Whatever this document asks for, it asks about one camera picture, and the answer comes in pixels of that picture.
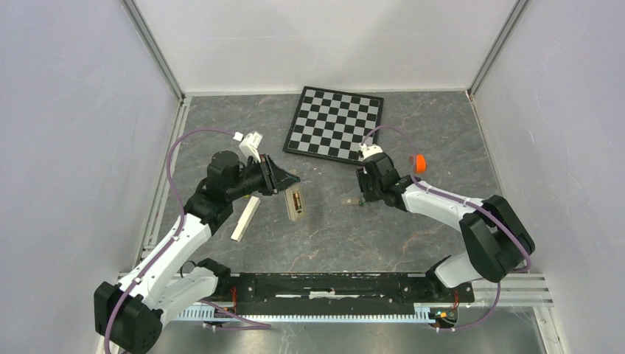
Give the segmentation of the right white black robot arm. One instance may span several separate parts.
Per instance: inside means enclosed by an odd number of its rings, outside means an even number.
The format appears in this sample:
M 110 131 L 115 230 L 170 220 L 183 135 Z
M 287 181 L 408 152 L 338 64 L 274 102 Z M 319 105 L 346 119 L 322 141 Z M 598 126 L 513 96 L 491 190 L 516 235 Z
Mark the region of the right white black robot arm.
M 500 195 L 468 198 L 414 176 L 400 176 L 384 152 L 363 157 L 357 170 L 366 202 L 382 201 L 403 212 L 423 215 L 458 231 L 465 250 L 437 262 L 425 289 L 436 301 L 444 301 L 465 282 L 484 279 L 500 282 L 513 271 L 527 271 L 535 244 L 512 209 Z

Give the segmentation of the beige remote control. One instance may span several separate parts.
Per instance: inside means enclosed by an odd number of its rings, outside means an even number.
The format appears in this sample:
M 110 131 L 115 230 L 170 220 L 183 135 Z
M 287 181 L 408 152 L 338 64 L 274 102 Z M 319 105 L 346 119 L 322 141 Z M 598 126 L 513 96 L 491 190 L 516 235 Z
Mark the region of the beige remote control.
M 289 220 L 296 222 L 304 218 L 306 209 L 301 191 L 301 182 L 297 181 L 288 187 L 284 192 L 284 196 Z

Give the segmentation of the beige battery cover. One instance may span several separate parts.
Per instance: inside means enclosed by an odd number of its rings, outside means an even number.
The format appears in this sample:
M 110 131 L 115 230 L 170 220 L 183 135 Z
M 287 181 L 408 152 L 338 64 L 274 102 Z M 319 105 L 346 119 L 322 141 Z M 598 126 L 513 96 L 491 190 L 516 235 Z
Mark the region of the beige battery cover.
M 342 205 L 358 205 L 358 200 L 356 198 L 342 198 Z

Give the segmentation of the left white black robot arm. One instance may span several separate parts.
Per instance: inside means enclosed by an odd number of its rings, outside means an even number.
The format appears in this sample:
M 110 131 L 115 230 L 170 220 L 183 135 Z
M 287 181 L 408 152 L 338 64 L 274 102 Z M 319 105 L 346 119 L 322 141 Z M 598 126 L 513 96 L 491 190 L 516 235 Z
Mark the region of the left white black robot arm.
M 300 180 L 269 155 L 243 164 L 235 152 L 214 154 L 176 225 L 117 284 L 103 282 L 94 292 L 96 332 L 129 353 L 147 353 L 164 327 L 193 303 L 208 296 L 225 299 L 231 280 L 205 266 L 181 280 L 173 277 L 230 217 L 234 201 L 255 192 L 275 195 Z

